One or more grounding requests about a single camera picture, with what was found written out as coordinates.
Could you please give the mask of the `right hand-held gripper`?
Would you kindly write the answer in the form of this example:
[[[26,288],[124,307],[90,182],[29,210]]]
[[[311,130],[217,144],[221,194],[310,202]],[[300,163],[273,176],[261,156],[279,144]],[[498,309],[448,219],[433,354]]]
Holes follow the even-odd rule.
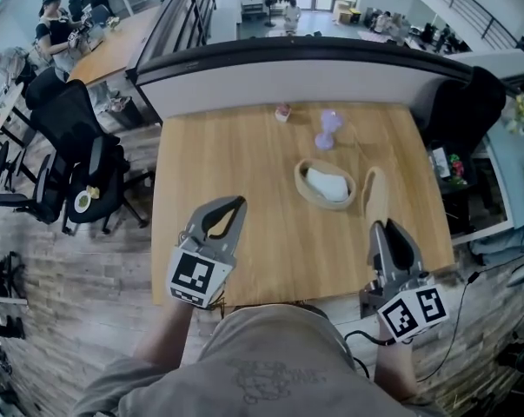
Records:
[[[397,270],[413,274],[421,271],[421,251],[408,231],[388,219],[370,228],[368,263],[378,281],[386,281],[392,261]],[[449,319],[445,292],[430,273],[409,276],[406,281],[375,280],[360,292],[361,317],[377,314],[395,342],[405,342]]]

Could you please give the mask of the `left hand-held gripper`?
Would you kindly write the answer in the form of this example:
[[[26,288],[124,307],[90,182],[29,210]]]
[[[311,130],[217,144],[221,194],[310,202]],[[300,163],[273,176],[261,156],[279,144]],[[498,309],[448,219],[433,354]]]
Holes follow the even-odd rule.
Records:
[[[241,195],[217,198],[198,207],[173,248],[167,271],[167,293],[207,309],[236,265],[235,250],[247,214]],[[210,233],[230,213],[222,232]]]

